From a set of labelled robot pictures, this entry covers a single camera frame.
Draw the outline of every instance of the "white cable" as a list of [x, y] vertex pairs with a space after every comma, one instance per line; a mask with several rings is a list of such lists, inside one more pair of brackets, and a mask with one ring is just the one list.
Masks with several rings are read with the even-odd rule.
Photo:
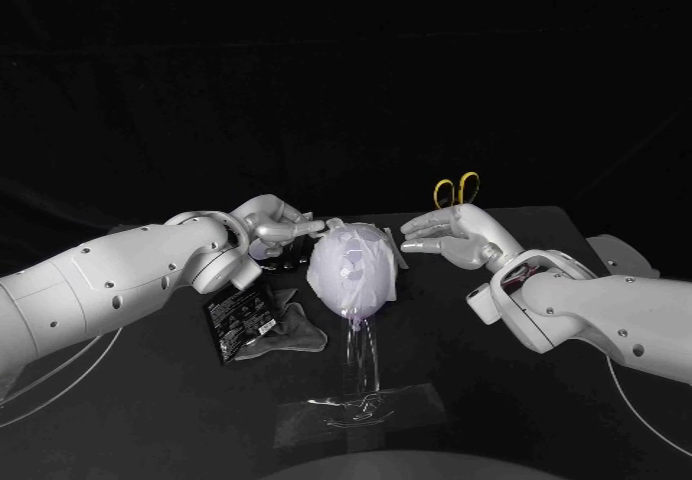
[[112, 347], [112, 344], [115, 343], [115, 340], [118, 339], [120, 332], [122, 331], [122, 327], [118, 329], [118, 332], [115, 333], [115, 336], [112, 337], [111, 343], [108, 344], [108, 347], [105, 348], [104, 353], [101, 356], [97, 358], [97, 361], [94, 362], [94, 365], [89, 367], [89, 369], [84, 372], [82, 376], [72, 382], [69, 387], [42, 405], [39, 405], [30, 412], [24, 413], [22, 416], [10, 420], [9, 422], [3, 423], [0, 425], [0, 428], [4, 428], [7, 425], [11, 425], [14, 422], [19, 422], [23, 418], [26, 418], [32, 413], [36, 413], [43, 407], [46, 407], [58, 398], [60, 398], [72, 389], [72, 387], [82, 381], [84, 377], [89, 374], [89, 372], [97, 368], [98, 363], [101, 362], [102, 358], [105, 357], [105, 354], [108, 353], [108, 350]]
[[0, 407], [7, 403], [11, 402], [19, 396], [22, 396], [33, 387], [39, 386], [81, 356], [86, 353], [86, 350], [94, 346], [98, 340], [102, 338], [99, 335], [89, 344], [82, 348], [82, 350], [72, 356], [69, 360], [66, 360], [62, 365], [55, 368], [50, 372], [48, 372], [35, 382], [32, 382], [22, 390], [14, 392], [9, 397], [4, 397], [0, 401]]
[[692, 453], [688, 452], [683, 448], [680, 448], [657, 431], [656, 429], [649, 425], [647, 421], [641, 418], [641, 415], [639, 414], [637, 410], [631, 406], [630, 401], [627, 400], [627, 395], [624, 395], [623, 388], [620, 387], [620, 382], [617, 381], [617, 376], [616, 376], [616, 371], [613, 370], [613, 362], [610, 360], [610, 357], [605, 355], [605, 358], [608, 359], [608, 367], [610, 367], [610, 373], [613, 375], [613, 380], [616, 381], [616, 387], [617, 390], [620, 391], [620, 395], [623, 396], [623, 400], [627, 403], [627, 406], [630, 407], [630, 410], [633, 411], [634, 415], [637, 416], [639, 420], [641, 423], [649, 427], [649, 430], [660, 437], [660, 439], [673, 447], [676, 448], [685, 455], [692, 457]]

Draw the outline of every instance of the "black backdrop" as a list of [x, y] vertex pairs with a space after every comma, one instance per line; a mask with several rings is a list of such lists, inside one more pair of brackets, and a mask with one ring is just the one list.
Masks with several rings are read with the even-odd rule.
[[480, 207], [558, 205], [685, 276], [682, 11], [45, 3], [1, 14], [1, 274], [261, 193], [427, 211], [474, 170]]

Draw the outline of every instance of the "translucent plastic bag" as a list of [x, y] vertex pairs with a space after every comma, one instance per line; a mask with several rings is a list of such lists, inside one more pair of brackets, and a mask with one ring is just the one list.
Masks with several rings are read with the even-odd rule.
[[327, 221], [314, 246], [307, 282], [330, 310], [352, 321], [370, 317], [396, 300], [396, 263], [388, 236], [365, 223]]

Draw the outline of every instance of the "table surface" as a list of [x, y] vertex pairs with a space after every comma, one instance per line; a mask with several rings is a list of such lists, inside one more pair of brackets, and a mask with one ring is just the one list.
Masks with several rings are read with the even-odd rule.
[[[525, 248], [561, 250], [607, 275], [559, 208], [489, 213]], [[391, 227], [401, 242], [399, 226], [414, 216], [344, 220]], [[450, 422], [388, 434], [386, 448], [487, 456], [567, 479], [689, 477], [692, 461], [633, 416], [603, 354], [582, 342], [543, 355], [529, 351], [505, 324], [486, 326], [466, 304], [489, 271], [460, 270], [437, 255], [405, 258], [398, 299], [376, 316], [382, 388], [432, 383]], [[330, 338], [323, 352], [270, 352], [222, 367], [202, 311], [213, 294], [179, 289], [164, 308], [124, 328], [76, 387], [0, 430], [4, 472], [23, 479], [251, 479], [344, 453], [334, 444], [272, 449], [277, 405], [337, 395], [340, 388], [340, 319], [306, 270], [267, 280], [277, 289], [300, 289], [295, 301]], [[644, 417], [692, 448], [689, 386], [616, 371]]]

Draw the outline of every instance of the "black package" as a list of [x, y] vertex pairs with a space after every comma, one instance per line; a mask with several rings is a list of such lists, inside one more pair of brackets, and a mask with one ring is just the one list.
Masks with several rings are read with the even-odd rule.
[[245, 290], [226, 287], [205, 304], [213, 343], [225, 365], [244, 345], [255, 342], [277, 324], [277, 315], [262, 283]]

